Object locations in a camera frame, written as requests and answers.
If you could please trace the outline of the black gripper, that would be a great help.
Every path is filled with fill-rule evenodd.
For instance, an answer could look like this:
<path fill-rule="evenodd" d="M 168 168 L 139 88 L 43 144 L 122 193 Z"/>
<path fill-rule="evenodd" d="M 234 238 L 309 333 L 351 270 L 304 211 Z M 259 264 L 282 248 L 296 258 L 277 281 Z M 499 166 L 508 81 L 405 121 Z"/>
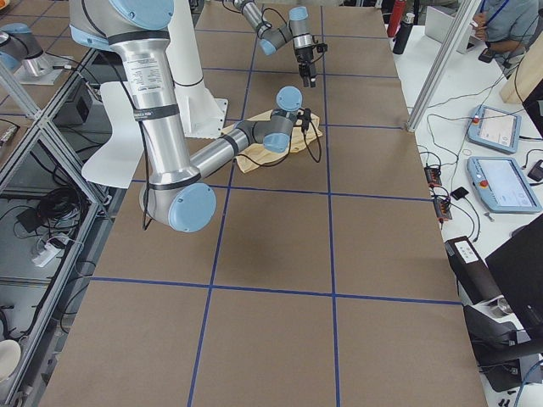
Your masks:
<path fill-rule="evenodd" d="M 296 36 L 294 38 L 294 54 L 299 67 L 299 75 L 304 87 L 316 86 L 316 61 L 314 51 L 324 54 L 327 44 L 319 42 L 314 36 Z"/>
<path fill-rule="evenodd" d="M 308 131 L 311 123 L 311 110 L 309 108 L 299 109 L 294 126 L 299 127 L 302 131 Z"/>

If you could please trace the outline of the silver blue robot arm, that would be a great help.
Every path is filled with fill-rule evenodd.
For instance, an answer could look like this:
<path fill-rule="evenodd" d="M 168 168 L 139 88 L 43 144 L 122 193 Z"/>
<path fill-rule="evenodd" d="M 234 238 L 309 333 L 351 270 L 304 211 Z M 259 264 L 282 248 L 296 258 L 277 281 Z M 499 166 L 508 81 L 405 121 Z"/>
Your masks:
<path fill-rule="evenodd" d="M 197 153 L 185 130 L 196 119 L 221 115 L 203 82 L 193 18 L 185 1 L 72 1 L 75 42 L 116 53 L 125 71 L 121 86 L 132 107 L 145 154 L 143 218 L 176 231 L 204 228 L 216 210 L 205 178 L 254 143 L 273 153 L 288 150 L 302 94 L 283 87 L 268 120 L 238 122 Z"/>
<path fill-rule="evenodd" d="M 328 45 L 319 42 L 311 31 L 306 6 L 291 8 L 287 18 L 272 7 L 262 8 L 256 1 L 221 1 L 221 6 L 246 19 L 266 56 L 289 47 L 303 87 L 316 87 L 316 65 L 328 51 Z"/>

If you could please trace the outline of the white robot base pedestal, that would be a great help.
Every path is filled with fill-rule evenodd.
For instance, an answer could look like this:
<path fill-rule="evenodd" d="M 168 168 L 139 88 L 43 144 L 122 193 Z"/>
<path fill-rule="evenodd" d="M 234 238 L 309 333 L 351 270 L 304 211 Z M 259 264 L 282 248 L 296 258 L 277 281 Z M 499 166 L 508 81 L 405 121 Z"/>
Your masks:
<path fill-rule="evenodd" d="M 227 100 L 206 88 L 186 1 L 72 1 L 73 39 L 120 56 L 126 77 L 101 85 L 110 139 L 83 165 L 97 184 L 127 188 L 147 157 L 151 189 L 177 190 L 204 177 L 188 137 L 217 138 Z"/>

